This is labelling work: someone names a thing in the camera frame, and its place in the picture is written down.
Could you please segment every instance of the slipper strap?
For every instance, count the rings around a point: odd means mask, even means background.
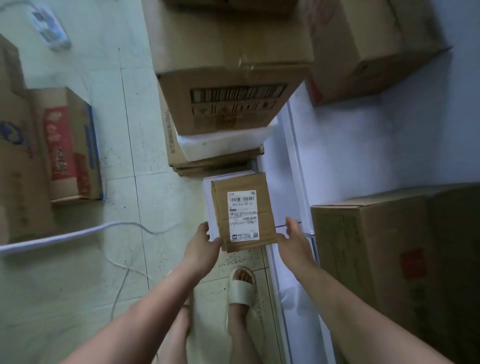
[[[255,305],[255,286],[242,280],[233,280],[228,289],[228,304],[240,303],[249,307]]]

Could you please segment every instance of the tile floor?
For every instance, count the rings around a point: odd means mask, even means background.
[[[30,88],[68,86],[92,104],[106,189],[103,203],[57,209],[60,230],[114,220],[170,230],[152,237],[138,228],[117,227],[67,246],[0,260],[2,363],[56,363],[64,358],[109,321],[125,270],[105,255],[159,281],[180,261],[187,240],[205,219],[201,181],[181,178],[167,166],[141,0],[43,3],[65,26],[70,51],[48,50],[22,6],[0,13],[0,33],[20,49]],[[257,277],[256,311],[263,330],[254,331],[261,353],[267,363],[281,361],[268,264],[256,249],[222,255],[195,289],[190,363],[228,362],[226,286],[237,264],[255,270]],[[148,288],[144,276],[129,273],[115,314]]]

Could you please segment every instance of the forearm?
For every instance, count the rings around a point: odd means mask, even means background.
[[[318,265],[294,272],[351,363],[450,363],[374,310]]]
[[[200,277],[179,266],[76,350],[64,364],[150,364]]]

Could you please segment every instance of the person's right arm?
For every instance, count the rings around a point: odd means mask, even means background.
[[[320,268],[298,222],[287,218],[287,239],[278,234],[280,257],[304,287],[351,364],[451,363],[385,317]]]

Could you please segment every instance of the finger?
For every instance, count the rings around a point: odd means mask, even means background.
[[[279,244],[285,243],[287,241],[287,238],[285,235],[280,234],[279,232],[276,234],[276,242]]]
[[[294,218],[287,217],[286,220],[288,236],[300,232],[300,225]]]
[[[202,233],[207,233],[208,231],[208,221],[202,222],[200,225],[198,225],[197,232],[202,232]]]
[[[215,239],[212,241],[212,244],[217,245],[219,249],[222,247],[222,245],[223,245],[224,243],[225,243],[225,239],[224,239],[224,238],[215,238]]]

